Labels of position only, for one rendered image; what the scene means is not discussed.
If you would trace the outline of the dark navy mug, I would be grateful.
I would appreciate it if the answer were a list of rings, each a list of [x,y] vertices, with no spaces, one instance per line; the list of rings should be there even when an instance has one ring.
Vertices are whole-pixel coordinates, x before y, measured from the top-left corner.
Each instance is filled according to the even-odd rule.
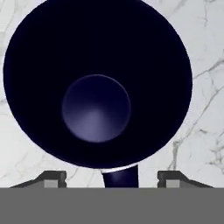
[[[56,158],[135,187],[138,163],[186,117],[193,88],[185,46],[143,0],[45,0],[19,24],[3,86],[23,132]]]

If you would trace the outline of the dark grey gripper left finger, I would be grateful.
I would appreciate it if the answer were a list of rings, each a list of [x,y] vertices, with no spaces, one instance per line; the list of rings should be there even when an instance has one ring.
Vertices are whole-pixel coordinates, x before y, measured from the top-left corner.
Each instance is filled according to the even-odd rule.
[[[43,171],[35,179],[14,185],[13,188],[44,187],[44,188],[66,188],[66,171]]]

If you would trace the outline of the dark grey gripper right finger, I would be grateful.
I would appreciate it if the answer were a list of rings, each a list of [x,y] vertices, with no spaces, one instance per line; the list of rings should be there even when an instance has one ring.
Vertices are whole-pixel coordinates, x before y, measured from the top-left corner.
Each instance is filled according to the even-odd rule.
[[[158,171],[157,179],[158,188],[210,188],[210,185],[189,179],[181,171]]]

